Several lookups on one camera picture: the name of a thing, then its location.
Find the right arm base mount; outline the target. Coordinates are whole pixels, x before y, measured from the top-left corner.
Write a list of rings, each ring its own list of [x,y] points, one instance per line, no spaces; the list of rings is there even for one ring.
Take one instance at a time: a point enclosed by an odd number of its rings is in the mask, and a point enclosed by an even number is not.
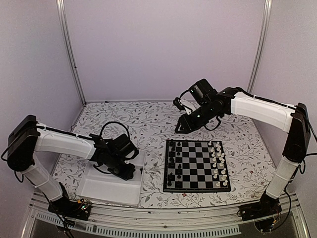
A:
[[[241,205],[237,211],[237,216],[242,221],[256,220],[254,225],[259,232],[271,232],[277,223],[280,212],[282,211],[279,200],[273,202],[255,202]]]

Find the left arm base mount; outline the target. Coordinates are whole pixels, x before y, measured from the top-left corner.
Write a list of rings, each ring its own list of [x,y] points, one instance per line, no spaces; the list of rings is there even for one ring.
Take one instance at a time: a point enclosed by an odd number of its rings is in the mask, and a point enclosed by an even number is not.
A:
[[[87,221],[91,212],[91,202],[80,199],[71,201],[62,197],[56,201],[50,201],[48,211],[61,216]]]

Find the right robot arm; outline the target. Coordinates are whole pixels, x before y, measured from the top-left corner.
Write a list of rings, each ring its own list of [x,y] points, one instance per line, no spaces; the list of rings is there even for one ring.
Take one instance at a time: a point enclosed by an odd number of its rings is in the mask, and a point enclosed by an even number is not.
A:
[[[180,96],[174,105],[184,110],[178,120],[176,133],[196,131],[215,117],[224,115],[251,118],[274,160],[276,171],[264,192],[266,198],[256,206],[260,216],[275,209],[275,201],[295,177],[304,160],[311,140],[308,108],[303,103],[287,104],[251,95],[239,87],[228,87],[220,92],[209,88],[203,91],[195,85],[188,89],[198,103],[196,108]]]

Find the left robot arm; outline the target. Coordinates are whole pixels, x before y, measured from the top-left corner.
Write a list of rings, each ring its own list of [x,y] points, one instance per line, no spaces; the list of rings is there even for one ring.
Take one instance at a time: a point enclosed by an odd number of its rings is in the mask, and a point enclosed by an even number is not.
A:
[[[46,126],[35,115],[27,115],[9,135],[3,154],[10,169],[28,179],[61,214],[70,215],[79,208],[78,202],[70,200],[63,184],[53,179],[42,164],[45,155],[86,159],[98,166],[105,165],[109,174],[129,180],[135,171],[130,160],[139,150],[128,131],[115,139],[105,139],[101,132],[84,136]]]

